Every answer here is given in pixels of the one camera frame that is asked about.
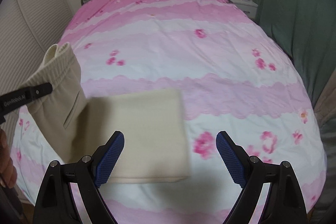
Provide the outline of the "person's left hand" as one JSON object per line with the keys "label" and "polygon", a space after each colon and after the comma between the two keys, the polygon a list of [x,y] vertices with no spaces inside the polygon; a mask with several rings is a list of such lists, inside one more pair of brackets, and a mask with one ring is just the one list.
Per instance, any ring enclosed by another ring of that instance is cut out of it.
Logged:
{"label": "person's left hand", "polygon": [[17,181],[17,170],[10,156],[6,133],[1,129],[1,186],[13,188]]}

